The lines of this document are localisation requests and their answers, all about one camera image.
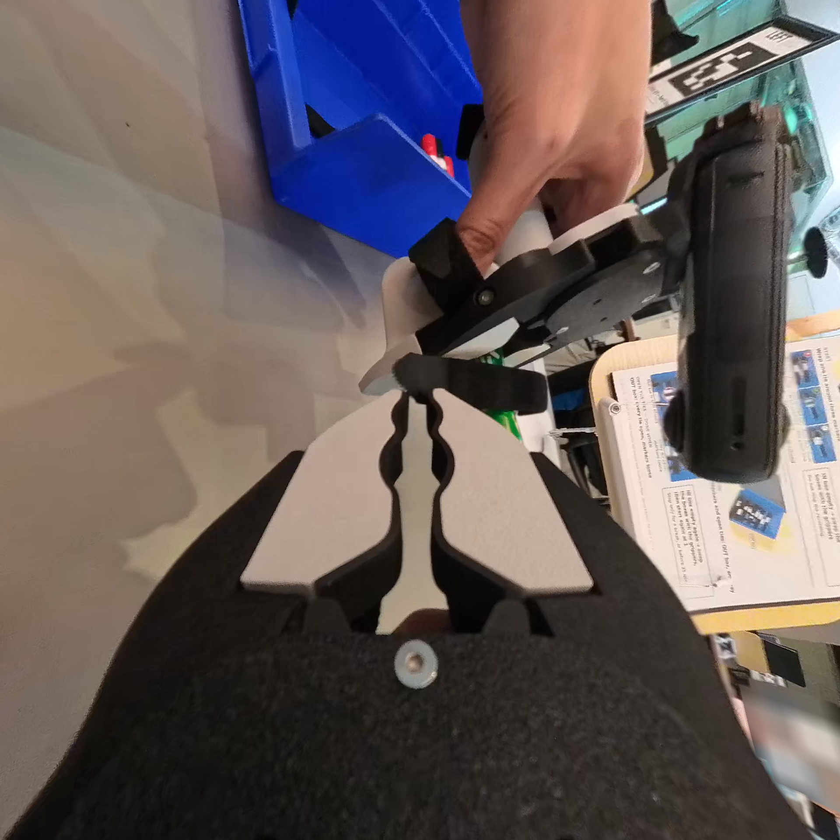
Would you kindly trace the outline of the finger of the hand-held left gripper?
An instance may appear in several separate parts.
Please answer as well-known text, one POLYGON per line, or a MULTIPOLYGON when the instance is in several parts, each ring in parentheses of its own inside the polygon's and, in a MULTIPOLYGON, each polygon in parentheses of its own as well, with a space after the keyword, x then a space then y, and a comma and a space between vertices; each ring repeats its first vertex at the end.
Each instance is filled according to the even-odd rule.
POLYGON ((385 351, 360 381, 367 396, 382 396, 399 387, 394 366, 407 354, 422 353, 417 332, 435 321, 435 301, 409 258, 388 267, 381 290, 385 351))
POLYGON ((495 354, 501 357, 502 366, 520 369, 550 353, 548 341, 537 341, 534 338, 518 339, 521 331, 520 322, 509 318, 455 347, 453 358, 474 361, 495 354))

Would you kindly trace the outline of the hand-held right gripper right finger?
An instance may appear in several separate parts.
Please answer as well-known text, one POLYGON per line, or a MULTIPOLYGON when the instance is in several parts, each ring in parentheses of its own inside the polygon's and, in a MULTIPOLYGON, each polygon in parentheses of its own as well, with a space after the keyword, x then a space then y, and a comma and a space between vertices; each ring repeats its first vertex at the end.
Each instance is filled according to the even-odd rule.
POLYGON ((543 480, 564 474, 446 390, 433 390, 427 408, 438 480, 432 569, 452 629, 482 630, 501 602, 590 593, 592 575, 543 480))

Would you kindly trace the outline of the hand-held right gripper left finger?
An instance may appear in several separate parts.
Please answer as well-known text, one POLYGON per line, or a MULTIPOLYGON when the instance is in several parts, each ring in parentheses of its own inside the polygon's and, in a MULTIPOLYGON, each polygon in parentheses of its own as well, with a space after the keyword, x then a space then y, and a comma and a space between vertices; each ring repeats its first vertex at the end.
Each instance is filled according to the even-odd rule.
POLYGON ((396 481, 407 420, 407 394, 388 392, 309 445, 240 576, 246 590, 381 614, 403 565, 396 481))

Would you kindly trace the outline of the green dry erase marker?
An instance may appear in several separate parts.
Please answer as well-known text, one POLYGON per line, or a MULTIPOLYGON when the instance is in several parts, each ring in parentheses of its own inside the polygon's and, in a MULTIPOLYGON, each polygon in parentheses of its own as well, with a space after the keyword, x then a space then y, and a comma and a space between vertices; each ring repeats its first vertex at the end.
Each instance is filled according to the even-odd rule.
MULTIPOLYGON (((484 364, 503 366, 505 357, 499 350, 494 350, 480 358, 484 364)), ((486 409, 485 414, 491 417, 499 425, 507 429, 519 442, 524 443, 524 438, 518 423, 518 416, 513 411, 498 411, 486 409)))

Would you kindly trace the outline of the white desk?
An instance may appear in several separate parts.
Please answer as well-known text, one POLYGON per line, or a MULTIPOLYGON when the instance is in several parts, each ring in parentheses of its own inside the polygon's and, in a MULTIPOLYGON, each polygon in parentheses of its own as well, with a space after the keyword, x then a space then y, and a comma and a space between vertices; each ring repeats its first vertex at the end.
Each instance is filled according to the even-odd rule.
POLYGON ((2 835, 155 583, 363 403, 391 257, 276 204, 236 2, 2 2, 2 835))

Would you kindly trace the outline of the person's left hand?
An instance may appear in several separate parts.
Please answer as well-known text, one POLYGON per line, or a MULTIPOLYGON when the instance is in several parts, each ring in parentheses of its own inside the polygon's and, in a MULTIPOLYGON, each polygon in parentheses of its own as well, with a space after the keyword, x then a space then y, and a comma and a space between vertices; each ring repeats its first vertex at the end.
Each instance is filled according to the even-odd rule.
POLYGON ((458 223, 486 272, 534 199, 560 236, 624 203, 644 161, 648 1, 469 1, 485 167, 458 223))

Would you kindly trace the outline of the black round knob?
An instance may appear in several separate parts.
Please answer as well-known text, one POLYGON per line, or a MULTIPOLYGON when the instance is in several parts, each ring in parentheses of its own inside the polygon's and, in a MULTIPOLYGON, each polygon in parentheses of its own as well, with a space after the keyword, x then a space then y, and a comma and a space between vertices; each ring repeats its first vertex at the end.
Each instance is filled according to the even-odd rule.
POLYGON ((806 269, 815 279, 823 279, 830 266, 839 270, 839 249, 836 241, 827 237, 818 226, 807 229, 803 237, 806 269))

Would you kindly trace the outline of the blue storage bin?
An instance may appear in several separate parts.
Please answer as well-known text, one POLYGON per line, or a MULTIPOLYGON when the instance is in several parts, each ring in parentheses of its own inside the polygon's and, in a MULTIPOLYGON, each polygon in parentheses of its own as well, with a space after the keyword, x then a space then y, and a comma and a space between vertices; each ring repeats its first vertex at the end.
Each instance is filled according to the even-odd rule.
POLYGON ((468 190, 377 113, 269 163, 278 204, 394 258, 466 208, 468 190))
POLYGON ((456 157, 462 109, 480 100, 458 2, 238 2, 248 72, 270 158, 312 142, 308 112, 333 130, 383 116, 456 157))

